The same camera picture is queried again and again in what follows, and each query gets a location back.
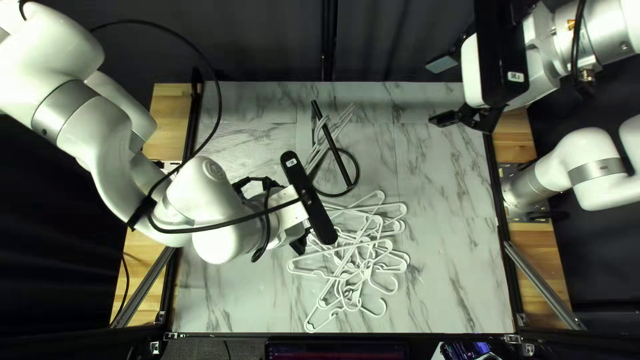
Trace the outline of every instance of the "wooden board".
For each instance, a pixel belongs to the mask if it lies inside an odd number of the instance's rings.
[[[191,85],[189,84],[156,84],[151,100],[150,112],[156,120],[158,128],[143,147],[143,152],[151,160],[181,160],[184,148],[184,140],[191,107]],[[142,278],[147,274],[151,265],[160,255],[164,245],[151,240],[139,231],[127,232],[124,252],[125,260],[129,268],[130,285],[129,298],[133,291],[140,285]],[[157,278],[153,287],[140,304],[138,311],[129,322],[129,326],[142,325],[153,322],[160,309],[164,270]],[[126,276],[124,268],[120,265],[118,288],[113,301],[111,317],[120,307],[124,294]]]
[[[524,163],[536,158],[531,127],[525,109],[503,114],[493,134],[499,163]],[[564,272],[552,224],[509,224],[511,241],[571,307]],[[532,326],[564,329],[566,326],[551,310],[533,283],[518,270],[524,312]]]

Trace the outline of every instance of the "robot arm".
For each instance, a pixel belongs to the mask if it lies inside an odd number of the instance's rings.
[[[34,2],[0,0],[0,110],[67,152],[92,174],[107,207],[128,221],[164,173],[140,152],[156,122],[121,86],[98,72],[102,47],[72,19]],[[307,205],[298,202],[210,231],[166,233],[239,218],[262,209],[265,194],[242,200],[222,168],[209,158],[187,162],[173,182],[153,193],[157,205],[134,228],[172,247],[193,239],[210,263],[224,263],[256,249],[286,244],[304,233]],[[298,198],[293,187],[273,189],[270,207]]]
[[[640,201],[640,115],[620,126],[620,139],[635,170],[629,176],[611,137],[597,127],[567,134],[546,156],[502,187],[510,208],[531,206],[573,188],[585,210],[615,208]]]
[[[577,5],[574,0],[552,13],[540,2],[518,20],[511,1],[476,0],[477,33],[460,51],[465,104],[429,122],[439,127],[462,122],[492,133],[504,110],[527,106],[558,89],[571,71]],[[636,0],[586,2],[577,57],[582,81],[593,82],[603,65],[640,53],[638,13]]]

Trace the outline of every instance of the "label sticker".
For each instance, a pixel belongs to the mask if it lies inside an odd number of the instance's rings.
[[[507,78],[508,78],[509,81],[515,81],[517,83],[523,83],[524,82],[524,74],[522,74],[521,72],[509,71],[507,73]]]

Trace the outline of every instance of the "marble tabletop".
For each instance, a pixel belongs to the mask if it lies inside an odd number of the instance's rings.
[[[233,83],[220,84],[223,122],[201,152],[233,182],[269,176],[287,184],[279,158],[311,148],[310,101],[337,118],[351,102],[362,108],[336,139],[358,160],[361,180],[343,198],[350,204],[375,190],[408,207],[407,231],[394,248],[411,254],[399,291],[385,295],[381,318],[339,313],[323,332],[512,332],[507,281],[500,253],[481,133],[462,125],[440,129],[428,117],[463,102],[460,83]],[[215,88],[207,86],[198,141],[212,129]],[[315,182],[344,189],[335,166]],[[247,196],[259,184],[245,189]],[[285,269],[295,253],[280,247],[257,263],[250,255],[222,265],[184,249],[173,330],[179,332],[303,332],[321,279]],[[363,294],[367,302],[371,294]]]

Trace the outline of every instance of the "metal bracket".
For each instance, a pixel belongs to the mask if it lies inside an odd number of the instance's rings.
[[[517,313],[516,314],[516,321],[519,327],[522,326],[529,326],[529,319],[527,318],[527,315],[525,315],[524,313]]]
[[[476,109],[465,103],[456,111],[450,110],[430,117],[429,123],[437,127],[447,127],[461,122],[471,129],[491,134],[495,130],[504,108],[505,106]]]
[[[505,334],[504,342],[507,344],[520,344],[522,343],[522,338],[518,334]]]
[[[149,351],[151,351],[152,355],[160,355],[160,341],[149,343]]]
[[[154,324],[158,325],[158,324],[162,324],[164,323],[164,315],[166,314],[166,311],[158,311],[158,314],[156,314],[156,320],[154,322]]]
[[[536,347],[533,344],[522,344],[522,356],[533,356]]]
[[[184,337],[186,337],[186,334],[181,334],[179,332],[166,332],[164,334],[163,340],[169,341],[169,340],[176,340],[178,338],[184,338]]]
[[[522,356],[533,356],[533,353],[536,351],[536,347],[533,344],[522,343],[522,338],[517,334],[505,334],[504,342],[512,345],[520,345]]]

